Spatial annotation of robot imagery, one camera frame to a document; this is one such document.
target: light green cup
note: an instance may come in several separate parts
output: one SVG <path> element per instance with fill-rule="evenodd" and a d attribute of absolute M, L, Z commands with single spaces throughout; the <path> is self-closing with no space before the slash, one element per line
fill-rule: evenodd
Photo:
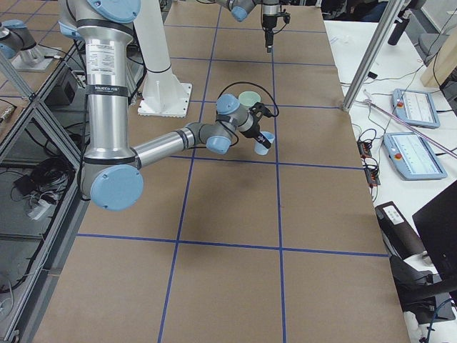
<path fill-rule="evenodd" d="M 254 106 L 256 102 L 260 102 L 260 95 L 254 91 L 244 91 L 238 95 L 238 100 L 240 104 L 246 107 Z"/>

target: light blue joint cap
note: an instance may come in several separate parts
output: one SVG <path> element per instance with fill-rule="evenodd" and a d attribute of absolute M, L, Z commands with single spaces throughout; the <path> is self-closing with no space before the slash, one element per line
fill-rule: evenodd
<path fill-rule="evenodd" d="M 6 59 L 12 59 L 16 56 L 16 52 L 5 44 L 0 44 L 0 51 L 3 52 Z"/>
<path fill-rule="evenodd" d="M 60 33 L 63 34 L 65 37 L 68 37 L 70 39 L 77 39 L 79 41 L 83 41 L 83 37 L 79 34 L 79 32 L 76 30 L 76 27 L 72 27 L 69 25 L 65 25 L 64 23 L 61 23 L 59 21 L 60 25 Z"/>
<path fill-rule="evenodd" d="M 215 154 L 224 155 L 229 150 L 231 141 L 224 136 L 212 136 L 206 141 L 206 148 Z"/>
<path fill-rule="evenodd" d="M 127 209 L 143 192 L 143 177 L 137 168 L 127 164 L 110 166 L 98 175 L 91 187 L 95 205 L 109 211 Z"/>
<path fill-rule="evenodd" d="M 240 101 L 232 94 L 224 94 L 216 102 L 218 114 L 226 116 L 234 113 L 240 107 Z"/>
<path fill-rule="evenodd" d="M 131 23 L 140 13 L 141 0 L 87 0 L 93 9 L 108 20 Z"/>
<path fill-rule="evenodd" d="M 241 23 L 248 16 L 248 12 L 243 7 L 235 6 L 231 9 L 231 15 Z"/>
<path fill-rule="evenodd" d="M 7 29 L 26 29 L 27 25 L 23 21 L 18 19 L 6 20 L 2 22 L 3 26 Z"/>

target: white cup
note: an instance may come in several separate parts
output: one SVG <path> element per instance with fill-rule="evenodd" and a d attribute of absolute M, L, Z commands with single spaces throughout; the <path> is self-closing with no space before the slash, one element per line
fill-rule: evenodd
<path fill-rule="evenodd" d="M 261 133 L 265 136 L 265 138 L 268 139 L 268 141 L 271 144 L 273 144 L 273 142 L 274 142 L 274 134 L 272 134 L 271 132 L 268 132 L 268 131 L 262 131 Z M 259 154 L 259 155 L 267 155 L 269 149 L 267 149 L 262 144 L 260 144 L 260 143 L 258 143 L 256 141 L 256 145 L 254 146 L 254 151 L 256 152 L 256 154 Z"/>

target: connector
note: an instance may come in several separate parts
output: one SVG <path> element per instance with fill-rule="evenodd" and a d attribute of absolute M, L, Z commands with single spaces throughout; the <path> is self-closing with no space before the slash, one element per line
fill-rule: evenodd
<path fill-rule="evenodd" d="M 13 113 L 14 110 L 16 110 L 17 106 L 9 106 L 7 109 L 4 110 L 4 112 L 0 116 L 0 124 L 3 123 L 5 120 L 7 120 Z"/>

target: table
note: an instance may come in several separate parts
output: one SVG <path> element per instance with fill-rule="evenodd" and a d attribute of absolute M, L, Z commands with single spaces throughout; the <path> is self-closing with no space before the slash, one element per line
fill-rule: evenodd
<path fill-rule="evenodd" d="M 131 107 L 130 142 L 213 121 L 220 90 L 244 80 L 278 102 L 261 122 L 275 147 L 185 151 L 142 170 L 132 208 L 91 204 L 34 342 L 408 341 L 321 13 L 288 7 L 268 55 L 259 10 L 238 24 L 174 3 L 166 36 L 194 84 L 189 113 Z"/>
<path fill-rule="evenodd" d="M 337 21 L 326 21 L 325 24 L 340 80 L 341 82 L 351 82 L 371 39 L 371 35 L 376 28 L 376 24 Z M 400 79 L 365 84 L 357 99 L 359 101 L 366 99 L 366 95 L 363 93 L 364 89 L 366 89 L 370 94 L 378 94 L 373 95 L 375 104 L 386 111 L 392 111 L 391 97 L 381 94 L 391 94 L 395 88 L 405 89 L 408 87 L 410 90 L 434 92 L 433 101 L 437 110 L 450 109 L 441 92 L 436 91 L 437 89 L 427 89 L 422 86 L 420 77 L 426 69 L 422 65 L 422 60 L 413 44 L 404 34 L 396 46 L 388 44 L 383 46 L 371 71 L 378 74 L 379 79 L 398 78 L 418 70 L 417 74 L 412 73 Z M 377 136 L 382 135 L 383 130 L 368 120 L 368 107 L 366 105 L 355 103 L 350 110 L 350 115 L 352 122 L 359 125 L 362 130 L 374 128 L 378 132 Z M 371 111 L 370 118 L 382 127 L 386 127 L 388 124 L 388 118 L 378 113 L 375 109 Z M 450 111 L 440 113 L 439 119 L 441 121 L 440 128 L 420 129 L 420 131 L 439 141 L 444 146 L 453 149 L 457 146 L 457 117 Z M 399 131 L 408 130 L 393 121 L 387 126 L 387 132 Z M 358 137 L 359 132 L 355 127 L 354 133 Z M 448 172 L 447 178 L 434 181 L 408 182 L 402 180 L 398 172 L 393 168 L 385 149 L 381 148 L 380 139 L 374 141 L 372 153 L 379 161 L 381 170 L 379 176 L 381 185 L 373 193 L 374 204 L 379 205 L 393 201 L 414 229 L 416 228 L 414 227 L 412 215 L 457 179 L 457 161 L 449 155 L 439 157 L 444 169 Z M 420 262 L 418 257 L 411 257 L 408 262 L 419 270 L 431 269 L 430 266 Z M 437 327 L 434 324 L 433 328 L 437 331 L 431 335 L 431 342 L 452 342 L 457 337 L 457 321 L 438 323 Z"/>

